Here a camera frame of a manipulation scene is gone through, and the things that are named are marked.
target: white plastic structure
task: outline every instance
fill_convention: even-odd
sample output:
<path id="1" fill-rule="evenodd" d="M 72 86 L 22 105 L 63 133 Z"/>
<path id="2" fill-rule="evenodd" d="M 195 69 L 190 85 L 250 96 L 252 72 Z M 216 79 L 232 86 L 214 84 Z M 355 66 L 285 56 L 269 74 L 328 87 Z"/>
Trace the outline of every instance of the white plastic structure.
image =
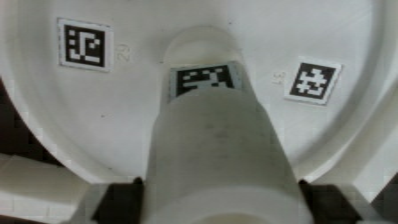
<path id="1" fill-rule="evenodd" d="M 396 0 L 0 0 L 1 81 L 76 176 L 145 176 L 165 49 L 181 30 L 213 26 L 236 39 L 294 178 L 353 186 L 371 201 L 398 171 L 396 11 Z M 111 29 L 108 73 L 60 66 L 62 18 Z M 284 98 L 301 56 L 342 65 L 321 106 Z"/>
<path id="2" fill-rule="evenodd" d="M 197 90 L 152 134 L 142 224 L 312 223 L 266 113 L 250 94 Z"/>
<path id="3" fill-rule="evenodd" d="M 0 215 L 44 223 L 69 221 L 88 183 L 65 168 L 0 155 Z"/>

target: white cylindrical rod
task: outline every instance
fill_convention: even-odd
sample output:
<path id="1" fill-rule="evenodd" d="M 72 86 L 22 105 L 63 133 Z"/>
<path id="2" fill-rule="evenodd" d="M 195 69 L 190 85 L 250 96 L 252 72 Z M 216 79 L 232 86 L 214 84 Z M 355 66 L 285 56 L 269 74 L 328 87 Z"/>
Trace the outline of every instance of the white cylindrical rod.
<path id="1" fill-rule="evenodd" d="M 312 223 L 266 112 L 243 91 L 195 90 L 159 114 L 142 223 Z"/>

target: black and white square marker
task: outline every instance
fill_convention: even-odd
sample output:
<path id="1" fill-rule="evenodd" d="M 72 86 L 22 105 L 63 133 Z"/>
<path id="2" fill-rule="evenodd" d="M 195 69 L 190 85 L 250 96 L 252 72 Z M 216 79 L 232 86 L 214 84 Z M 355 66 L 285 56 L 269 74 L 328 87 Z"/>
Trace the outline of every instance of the black and white square marker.
<path id="1" fill-rule="evenodd" d="M 341 64 L 300 58 L 298 71 L 284 97 L 325 104 L 341 72 Z"/>
<path id="2" fill-rule="evenodd" d="M 102 72 L 111 67 L 111 29 L 108 26 L 58 19 L 60 65 Z"/>
<path id="3" fill-rule="evenodd" d="M 241 74 L 234 62 L 170 70 L 170 99 L 191 90 L 211 87 L 241 89 Z"/>

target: white curved surface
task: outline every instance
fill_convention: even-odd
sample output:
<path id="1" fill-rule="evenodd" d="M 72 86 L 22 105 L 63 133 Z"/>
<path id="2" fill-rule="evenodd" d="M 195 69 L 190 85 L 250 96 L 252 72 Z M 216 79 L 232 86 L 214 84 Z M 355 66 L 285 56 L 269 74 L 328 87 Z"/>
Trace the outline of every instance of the white curved surface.
<path id="1" fill-rule="evenodd" d="M 316 178 L 396 80 L 396 8 L 392 1 L 371 0 L 0 0 L 6 91 L 35 136 L 83 179 L 124 182 L 145 174 L 163 51 L 179 31 L 197 25 L 221 28 L 236 38 L 296 177 Z M 115 46 L 129 46 L 131 60 L 115 60 L 110 73 L 58 66 L 58 17 L 111 26 Z M 291 78 L 298 56 L 342 64 L 326 106 L 282 98 L 273 75 L 284 72 Z"/>
<path id="2" fill-rule="evenodd" d="M 261 223 L 312 223 L 268 115 L 245 91 L 197 90 L 170 102 L 145 181 L 142 224 L 205 223 L 230 213 Z"/>

